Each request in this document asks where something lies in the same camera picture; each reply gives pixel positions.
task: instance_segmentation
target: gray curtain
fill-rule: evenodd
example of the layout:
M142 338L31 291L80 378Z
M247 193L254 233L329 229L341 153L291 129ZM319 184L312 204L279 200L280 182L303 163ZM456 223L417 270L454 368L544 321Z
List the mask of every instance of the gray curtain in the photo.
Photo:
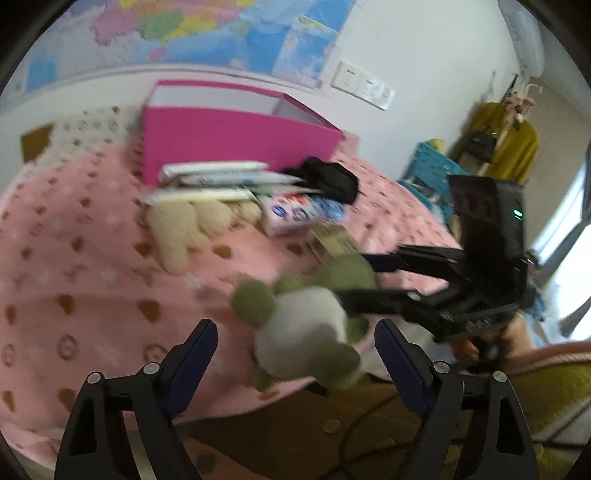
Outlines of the gray curtain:
M550 278L556 273L556 270L558 270L560 264L572 250L577 240L579 240L581 234L591 224L591 142L587 147L585 168L581 222L573 228L548 261L542 266L540 273L536 278L536 283L539 286L544 286L548 283ZM560 322L560 332L562 335L569 337L589 309L591 309L591 297L581 307Z

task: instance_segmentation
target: chair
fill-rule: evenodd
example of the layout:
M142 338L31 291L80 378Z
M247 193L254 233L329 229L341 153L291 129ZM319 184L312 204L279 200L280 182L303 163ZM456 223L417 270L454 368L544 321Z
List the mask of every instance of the chair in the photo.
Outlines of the chair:
M406 176L398 183L429 210L441 210L446 222L453 216L448 175L468 175L456 162L433 147L419 143Z

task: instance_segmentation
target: open pink storage box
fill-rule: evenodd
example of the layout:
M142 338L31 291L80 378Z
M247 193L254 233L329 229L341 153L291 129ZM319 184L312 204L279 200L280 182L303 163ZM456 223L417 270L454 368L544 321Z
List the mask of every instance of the open pink storage box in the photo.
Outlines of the open pink storage box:
M144 116L144 183L162 165L255 160L280 171L327 161L343 133L281 92L216 82L158 82Z

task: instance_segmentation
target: white plush belly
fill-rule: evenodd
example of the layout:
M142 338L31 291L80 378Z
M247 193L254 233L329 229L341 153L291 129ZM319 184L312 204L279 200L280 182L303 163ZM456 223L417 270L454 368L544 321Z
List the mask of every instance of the white plush belly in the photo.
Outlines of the white plush belly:
M273 315L256 332L260 366L284 380L310 375L310 359L320 346L346 342L346 319L337 297L326 288L279 295Z

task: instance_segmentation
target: stuffed animal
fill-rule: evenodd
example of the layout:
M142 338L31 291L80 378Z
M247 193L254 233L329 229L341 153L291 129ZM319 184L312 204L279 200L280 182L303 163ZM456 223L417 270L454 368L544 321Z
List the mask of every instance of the stuffed animal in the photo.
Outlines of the stuffed animal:
M361 375L361 358L351 344L367 333L368 321L349 317L333 293L376 287L375 273L361 255L330 260L311 277L280 277L273 288L248 279L232 296L234 312L256 329L258 391L276 382L314 377L330 389L351 387Z
M160 249L163 268L170 274L185 273L189 265L189 250L198 251L210 239L238 223L255 224L262 212L254 202L231 206L211 200L208 202L162 202L151 206L145 219Z

